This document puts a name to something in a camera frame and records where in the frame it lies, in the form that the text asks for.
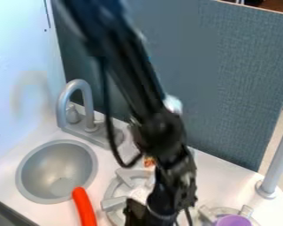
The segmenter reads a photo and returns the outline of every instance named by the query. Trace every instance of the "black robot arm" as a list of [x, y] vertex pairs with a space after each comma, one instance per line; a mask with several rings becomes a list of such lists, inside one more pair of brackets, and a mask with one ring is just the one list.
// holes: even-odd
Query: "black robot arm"
[[[108, 135], [119, 165], [130, 168], [144, 154], [156, 161], [156, 183], [147, 206], [128, 200], [124, 211], [126, 225], [173, 225], [180, 210], [187, 210], [196, 202], [196, 166], [187, 149], [179, 114], [164, 105], [164, 92], [140, 35], [127, 21], [119, 0], [64, 0], [58, 4], [79, 28], [88, 52], [99, 63]], [[131, 133], [140, 154], [130, 162], [122, 161], [114, 143], [107, 73], [131, 111]]]

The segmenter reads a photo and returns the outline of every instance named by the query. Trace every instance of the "gray wall panel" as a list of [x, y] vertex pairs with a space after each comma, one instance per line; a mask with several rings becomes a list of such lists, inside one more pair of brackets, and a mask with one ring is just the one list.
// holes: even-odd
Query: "gray wall panel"
[[[208, 0], [129, 5], [164, 89], [184, 103], [189, 145], [257, 170], [283, 104], [283, 14]], [[56, 18], [66, 76], [86, 79], [101, 109], [89, 57]]]

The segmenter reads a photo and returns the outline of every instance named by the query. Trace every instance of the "cable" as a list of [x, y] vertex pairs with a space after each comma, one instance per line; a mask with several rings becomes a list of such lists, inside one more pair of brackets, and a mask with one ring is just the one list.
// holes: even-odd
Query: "cable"
[[121, 159], [118, 151], [118, 147], [114, 140], [114, 128], [111, 121], [111, 103], [110, 103], [110, 89], [108, 76], [106, 72], [106, 63], [102, 57], [98, 57], [98, 63], [100, 67], [100, 77], [102, 79], [102, 90], [103, 90], [103, 109], [105, 117], [105, 123], [107, 128], [108, 140], [110, 143], [111, 151], [118, 162], [118, 164], [123, 168], [132, 168], [141, 158], [142, 154], [137, 154], [129, 163], [124, 163]]
[[187, 217], [188, 225], [193, 226], [193, 220], [192, 220], [190, 212], [188, 211], [188, 208], [185, 208], [185, 214], [186, 214], [186, 217]]

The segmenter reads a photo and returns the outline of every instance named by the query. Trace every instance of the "white countertop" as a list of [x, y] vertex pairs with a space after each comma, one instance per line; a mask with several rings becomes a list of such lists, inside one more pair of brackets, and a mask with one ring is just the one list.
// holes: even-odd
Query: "white countertop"
[[[96, 118], [102, 118], [102, 115], [96, 114]], [[134, 147], [126, 130], [126, 124], [116, 120], [116, 126], [125, 130], [126, 141], [119, 149], [128, 157]], [[39, 225], [80, 225], [72, 200], [53, 205], [37, 204], [23, 197], [15, 185], [16, 169], [26, 154], [41, 144], [56, 139], [78, 140], [90, 146], [96, 153], [98, 171], [96, 179], [87, 192], [96, 211], [98, 225], [110, 225], [101, 210], [100, 202], [110, 181], [115, 177], [114, 171], [119, 166], [110, 151], [62, 132], [57, 128], [53, 118], [0, 160], [0, 201]], [[207, 204], [211, 207], [240, 209], [246, 204], [255, 209], [253, 217], [261, 225], [283, 225], [280, 223], [283, 221], [283, 192], [278, 190], [278, 197], [275, 200], [265, 200], [255, 192], [255, 183], [263, 176], [200, 151], [196, 151], [195, 159], [198, 167], [198, 206]]]

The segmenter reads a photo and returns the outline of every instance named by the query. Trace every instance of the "silver faucet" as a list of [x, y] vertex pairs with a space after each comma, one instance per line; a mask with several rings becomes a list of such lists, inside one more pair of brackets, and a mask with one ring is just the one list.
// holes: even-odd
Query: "silver faucet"
[[57, 101], [57, 126], [64, 128], [67, 126], [66, 108], [70, 100], [70, 96], [74, 91], [82, 92], [85, 111], [86, 111], [86, 128], [93, 131], [96, 128], [95, 115], [93, 109], [93, 98], [89, 84], [83, 79], [75, 79], [67, 83], [63, 92], [59, 95]]
[[[73, 109], [73, 106], [71, 108], [68, 106], [71, 95], [78, 89], [82, 92], [86, 116], [77, 116], [78, 112]], [[57, 100], [57, 126], [73, 136], [88, 140], [106, 149], [110, 148], [104, 122], [95, 121], [92, 92], [85, 80], [75, 79], [70, 81], [59, 95]], [[122, 143], [124, 137], [121, 130], [114, 128], [114, 139], [117, 145]]]

